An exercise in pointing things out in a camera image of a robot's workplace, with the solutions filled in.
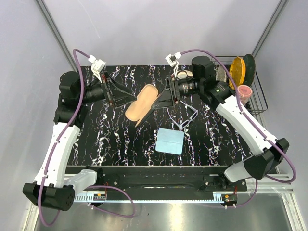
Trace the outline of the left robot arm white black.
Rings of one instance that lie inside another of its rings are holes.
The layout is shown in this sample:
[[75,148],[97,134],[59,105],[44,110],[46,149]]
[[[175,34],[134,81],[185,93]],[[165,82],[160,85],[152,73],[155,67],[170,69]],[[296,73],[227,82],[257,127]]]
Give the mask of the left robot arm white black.
[[97,191],[103,187],[103,170],[84,167],[79,173],[64,179],[66,165],[73,144],[84,124],[88,103],[105,100],[119,108],[136,101],[132,91],[113,80],[108,72],[86,86],[77,72],[61,75],[58,107],[55,112],[53,133],[44,162],[32,183],[25,183],[23,194],[36,206],[67,211],[74,198],[88,187]]

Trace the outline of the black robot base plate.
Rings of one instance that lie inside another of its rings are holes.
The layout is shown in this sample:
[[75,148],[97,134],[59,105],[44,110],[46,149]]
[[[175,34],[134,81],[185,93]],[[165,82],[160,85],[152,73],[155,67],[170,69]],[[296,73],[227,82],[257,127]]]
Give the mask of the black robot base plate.
[[221,194],[246,192],[244,177],[222,179],[225,166],[102,166],[108,203],[219,203]]

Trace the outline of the light blue cleaning cloth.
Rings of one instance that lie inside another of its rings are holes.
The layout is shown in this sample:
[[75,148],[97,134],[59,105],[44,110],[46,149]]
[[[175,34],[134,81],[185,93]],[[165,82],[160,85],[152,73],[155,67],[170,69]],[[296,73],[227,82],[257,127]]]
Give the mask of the light blue cleaning cloth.
[[155,150],[162,153],[181,155],[184,132],[160,128],[157,134]]

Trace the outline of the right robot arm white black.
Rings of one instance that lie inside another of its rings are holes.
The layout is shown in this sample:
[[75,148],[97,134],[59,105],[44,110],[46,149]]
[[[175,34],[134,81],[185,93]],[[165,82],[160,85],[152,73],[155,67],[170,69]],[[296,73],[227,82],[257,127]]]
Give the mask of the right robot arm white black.
[[184,95],[199,94],[201,100],[224,117],[244,138],[253,156],[224,170],[218,179],[222,190],[231,190],[237,181],[246,178],[260,180],[267,176],[282,160],[289,161],[286,151],[289,142],[277,139],[245,109],[239,98],[239,91],[232,89],[225,82],[217,82],[206,74],[208,64],[212,62],[207,56],[200,56],[201,63],[192,72],[192,82],[184,80],[184,89],[177,83],[178,59],[180,52],[168,55],[165,59],[173,68],[173,76],[168,77],[164,91],[151,106],[151,110],[168,108],[179,102]]

